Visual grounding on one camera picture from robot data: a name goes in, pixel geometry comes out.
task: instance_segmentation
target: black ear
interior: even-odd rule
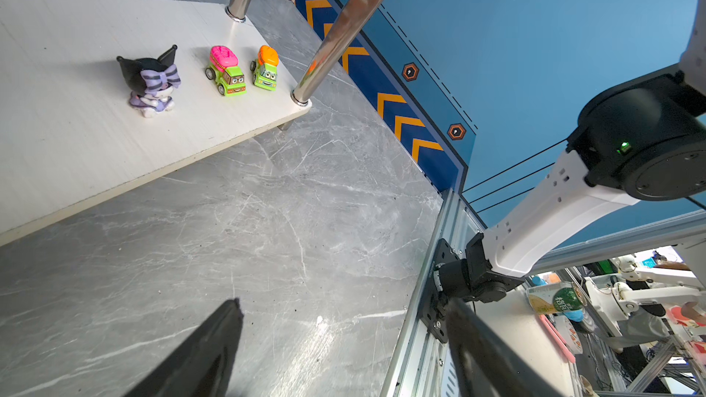
[[[157,61],[162,63],[164,66],[172,66],[174,64],[174,57],[177,55],[177,46],[172,45],[172,48],[166,50],[164,54],[157,57]]]
[[[127,58],[117,57],[118,63],[120,63],[120,70],[123,72],[123,78],[128,87],[137,92],[145,92],[145,79],[140,75],[142,70],[142,65],[137,60],[129,60]]]

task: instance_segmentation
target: pink object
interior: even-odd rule
[[[549,321],[549,319],[546,318],[543,314],[539,315],[539,320],[542,321],[542,324],[544,325],[544,328],[549,332],[549,335],[554,339],[554,342],[556,342],[557,345],[559,345],[559,349],[561,350],[561,353],[564,354],[564,357],[571,362],[571,363],[576,363],[576,357],[574,357],[573,354],[571,354],[571,351],[569,351],[568,348],[566,348],[566,341],[564,340],[563,337],[559,334],[558,331],[556,331],[556,328],[552,325],[552,323]]]
[[[211,48],[210,59],[211,63],[213,63],[220,72],[223,72],[227,67],[238,65],[238,57],[226,46],[214,46]]]

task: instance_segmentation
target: white shelf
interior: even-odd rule
[[[117,56],[178,45],[175,109],[128,105]],[[0,0],[0,244],[304,115],[280,63],[278,89],[252,84],[266,44],[222,5],[176,0]],[[203,73],[225,45],[247,94],[223,97]]]

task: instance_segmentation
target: green toy truck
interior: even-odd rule
[[[224,96],[242,95],[245,91],[245,75],[238,66],[238,57],[225,46],[211,48],[211,64],[206,67],[206,77],[215,80],[218,92]]]
[[[257,61],[253,60],[250,63],[253,84],[269,91],[277,89],[277,65],[279,65],[277,51],[269,46],[261,46]]]

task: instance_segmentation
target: can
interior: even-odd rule
[[[571,282],[548,283],[527,288],[527,299],[537,314],[554,314],[581,310],[585,298]]]

